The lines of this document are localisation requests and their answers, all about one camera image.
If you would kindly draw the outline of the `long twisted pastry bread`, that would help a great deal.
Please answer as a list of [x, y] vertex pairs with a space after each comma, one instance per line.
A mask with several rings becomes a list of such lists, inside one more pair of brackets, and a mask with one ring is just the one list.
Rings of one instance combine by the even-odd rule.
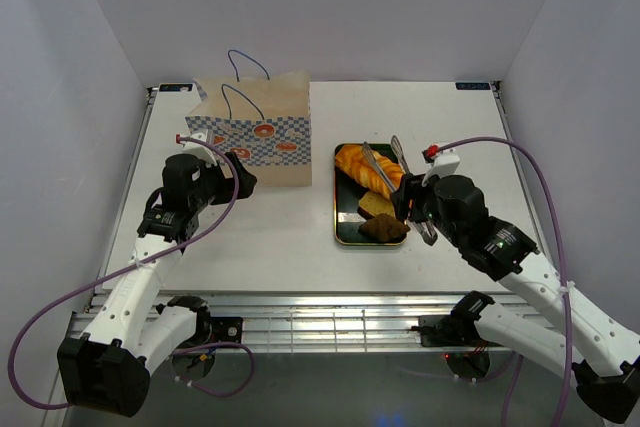
[[346, 144], [342, 146], [335, 155], [335, 165], [361, 187], [381, 194], [389, 200], [391, 193], [399, 187], [404, 170], [398, 163], [376, 151], [373, 152], [373, 155], [378, 165], [392, 182], [393, 190], [389, 189], [382, 177], [367, 161], [361, 144]]

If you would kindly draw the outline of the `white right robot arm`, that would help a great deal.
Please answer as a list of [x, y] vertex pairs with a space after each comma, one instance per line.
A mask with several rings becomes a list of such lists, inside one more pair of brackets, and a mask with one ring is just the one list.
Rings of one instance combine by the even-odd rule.
[[600, 417], [625, 423], [639, 401], [639, 336], [614, 321], [559, 271], [515, 225], [490, 215], [465, 176], [403, 176], [391, 195], [396, 215], [429, 222], [477, 271], [516, 294], [553, 325], [523, 319], [487, 294], [467, 293], [446, 326], [464, 344], [508, 347], [561, 377]]

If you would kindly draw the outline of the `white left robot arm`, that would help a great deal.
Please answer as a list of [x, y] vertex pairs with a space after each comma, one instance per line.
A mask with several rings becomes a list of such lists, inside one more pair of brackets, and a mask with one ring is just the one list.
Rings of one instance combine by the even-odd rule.
[[208, 306], [199, 297], [175, 297], [160, 307], [155, 321], [147, 316], [198, 230], [199, 214], [253, 193], [256, 177], [235, 153], [225, 156], [230, 177], [207, 152], [166, 159], [162, 184], [148, 197], [137, 228], [132, 271], [119, 278], [81, 335], [64, 339], [58, 349], [70, 404], [131, 417], [146, 399], [152, 374], [177, 347], [210, 339]]

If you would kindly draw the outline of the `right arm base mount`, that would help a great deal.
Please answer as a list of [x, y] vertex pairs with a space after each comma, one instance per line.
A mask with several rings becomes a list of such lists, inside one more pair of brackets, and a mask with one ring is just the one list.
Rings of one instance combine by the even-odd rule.
[[479, 291], [471, 291], [462, 297], [448, 315], [432, 323], [421, 316], [418, 324], [410, 330], [420, 335], [423, 347], [429, 345], [474, 347], [487, 345], [478, 333], [475, 323], [481, 318], [481, 312], [495, 300]]

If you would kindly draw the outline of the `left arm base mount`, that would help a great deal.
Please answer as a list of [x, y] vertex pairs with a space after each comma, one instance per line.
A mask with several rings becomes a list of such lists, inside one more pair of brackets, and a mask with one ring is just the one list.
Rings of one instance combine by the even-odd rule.
[[178, 349], [212, 342], [240, 343], [242, 340], [243, 319], [241, 317], [214, 316], [208, 302], [201, 297], [192, 295], [173, 297], [163, 307], [164, 312], [169, 309], [172, 313], [188, 310], [195, 315], [193, 333], [182, 339], [177, 345]]

